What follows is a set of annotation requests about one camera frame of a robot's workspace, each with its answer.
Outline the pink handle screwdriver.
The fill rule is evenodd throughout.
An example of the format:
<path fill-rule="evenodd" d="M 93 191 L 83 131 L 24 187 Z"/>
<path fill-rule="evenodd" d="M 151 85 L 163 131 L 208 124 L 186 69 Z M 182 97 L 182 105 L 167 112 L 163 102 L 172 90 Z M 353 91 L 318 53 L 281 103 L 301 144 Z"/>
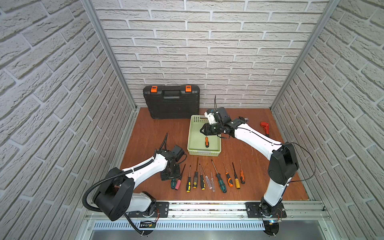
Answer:
<path fill-rule="evenodd" d="M 181 185 L 181 182 L 182 182 L 182 177 L 183 177 L 183 172 L 184 172 L 185 167 L 186 166 L 183 167 L 182 173 L 181 173 L 180 177 L 178 178 L 178 180 L 176 182 L 176 186 L 175 186 L 175 190 L 176 191 L 178 191 L 179 188 L 180 188 L 180 185 Z"/>

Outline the yellow handle screwdriver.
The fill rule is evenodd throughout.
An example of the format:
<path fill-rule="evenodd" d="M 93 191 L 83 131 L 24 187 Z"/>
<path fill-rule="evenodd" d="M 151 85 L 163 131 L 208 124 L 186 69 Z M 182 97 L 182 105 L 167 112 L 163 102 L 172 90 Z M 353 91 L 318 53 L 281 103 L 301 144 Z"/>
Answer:
<path fill-rule="evenodd" d="M 233 165 L 233 169 L 234 169 L 234 176 L 235 176 L 235 186 L 236 186 L 236 189 L 239 190 L 241 188 L 240 186 L 240 181 L 239 181 L 239 178 L 238 178 L 238 175 L 236 173 L 236 169 L 235 169 L 235 165 L 234 163 L 232 163 Z"/>

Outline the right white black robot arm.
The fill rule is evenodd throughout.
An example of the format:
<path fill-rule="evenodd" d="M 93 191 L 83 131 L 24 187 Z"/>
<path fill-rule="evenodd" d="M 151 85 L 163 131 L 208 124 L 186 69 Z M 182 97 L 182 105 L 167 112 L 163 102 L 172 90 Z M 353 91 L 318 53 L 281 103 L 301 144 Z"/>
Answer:
<path fill-rule="evenodd" d="M 208 109 L 204 115 L 209 122 L 200 129 L 202 134 L 228 134 L 247 143 L 270 161 L 270 181 L 259 205 L 259 213 L 265 218 L 271 218 L 277 212 L 287 186 L 299 169 L 294 145 L 275 141 L 259 133 L 248 125 L 247 118 L 232 119 L 224 107 Z"/>

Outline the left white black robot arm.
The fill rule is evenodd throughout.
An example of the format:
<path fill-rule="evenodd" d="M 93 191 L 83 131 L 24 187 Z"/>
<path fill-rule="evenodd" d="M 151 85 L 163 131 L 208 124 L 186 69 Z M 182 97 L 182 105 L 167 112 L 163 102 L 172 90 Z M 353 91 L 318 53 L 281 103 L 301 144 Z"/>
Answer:
<path fill-rule="evenodd" d="M 90 211 L 103 212 L 111 221 L 131 212 L 151 217 L 156 212 L 156 199 L 147 192 L 135 193 L 135 188 L 157 173 L 161 174 L 162 181 L 179 178 L 179 160 L 186 156 L 177 145 L 172 150 L 162 147 L 155 150 L 152 157 L 131 168 L 113 168 L 85 192 L 83 205 Z"/>

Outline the orange black stubby screwdriver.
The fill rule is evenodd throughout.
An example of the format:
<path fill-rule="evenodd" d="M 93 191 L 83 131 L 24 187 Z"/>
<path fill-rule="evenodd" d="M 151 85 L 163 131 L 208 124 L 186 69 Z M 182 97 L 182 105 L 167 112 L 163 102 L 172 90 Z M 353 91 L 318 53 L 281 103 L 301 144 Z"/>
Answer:
<path fill-rule="evenodd" d="M 208 137 L 206 136 L 206 137 L 205 137 L 205 147 L 208 148 L 209 146 L 210 146 L 209 139 L 208 139 Z"/>

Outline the orange black curved screwdriver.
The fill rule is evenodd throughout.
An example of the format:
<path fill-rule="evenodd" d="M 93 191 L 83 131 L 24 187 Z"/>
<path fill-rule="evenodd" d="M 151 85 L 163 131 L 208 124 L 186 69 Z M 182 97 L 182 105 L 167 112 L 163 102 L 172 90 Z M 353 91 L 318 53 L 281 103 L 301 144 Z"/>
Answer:
<path fill-rule="evenodd" d="M 228 185 L 229 185 L 229 187 L 233 187 L 234 184 L 233 184 L 233 180 L 232 180 L 232 178 L 230 176 L 230 173 L 229 173 L 228 169 L 226 168 L 225 163 L 223 163 L 223 165 L 224 165 L 224 168 L 225 168 L 225 175 L 227 177 Z"/>

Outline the orange handle screwdriver slim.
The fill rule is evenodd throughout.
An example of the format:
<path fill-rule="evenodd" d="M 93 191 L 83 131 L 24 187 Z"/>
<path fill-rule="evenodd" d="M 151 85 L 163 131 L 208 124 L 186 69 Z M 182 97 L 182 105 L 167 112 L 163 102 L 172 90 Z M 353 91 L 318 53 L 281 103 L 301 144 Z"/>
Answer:
<path fill-rule="evenodd" d="M 246 183 L 245 175 L 244 175 L 244 170 L 243 170 L 242 162 L 241 161 L 240 161 L 240 182 L 241 182 L 241 184 L 245 184 Z"/>

